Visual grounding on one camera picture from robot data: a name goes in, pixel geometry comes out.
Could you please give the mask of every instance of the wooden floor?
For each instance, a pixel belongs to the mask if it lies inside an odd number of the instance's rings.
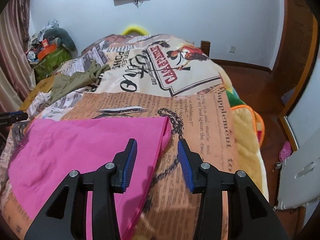
[[[274,170],[274,164],[279,161],[279,152],[286,141],[278,115],[283,109],[281,96],[277,93],[275,81],[270,73],[262,70],[222,66],[230,77],[233,87],[239,97],[254,111],[259,113],[266,127],[265,138],[261,147],[261,155],[267,171],[269,202],[271,206],[277,204],[279,184],[279,170]],[[289,238],[296,234],[300,210],[277,211]]]

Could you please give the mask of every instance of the electrical outlet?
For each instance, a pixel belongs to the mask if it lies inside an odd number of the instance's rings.
[[[234,53],[236,50],[235,46],[230,46],[229,52]]]

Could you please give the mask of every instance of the pink shoe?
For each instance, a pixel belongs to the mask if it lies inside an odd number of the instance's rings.
[[[279,161],[283,162],[292,154],[290,142],[286,141],[279,152]]]

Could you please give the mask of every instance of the pink curtain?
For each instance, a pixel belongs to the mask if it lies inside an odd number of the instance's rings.
[[[35,86],[25,55],[30,0],[10,0],[0,14],[0,111],[14,111]]]

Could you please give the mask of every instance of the pink cloth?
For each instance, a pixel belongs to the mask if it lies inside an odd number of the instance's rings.
[[[9,166],[12,191],[34,219],[70,171],[95,171],[123,151],[129,138],[135,138],[138,153],[130,186],[124,194],[115,194],[120,235],[127,239],[137,223],[158,155],[167,145],[170,134],[167,117],[35,120]],[[92,239],[91,201],[89,197],[88,240]]]

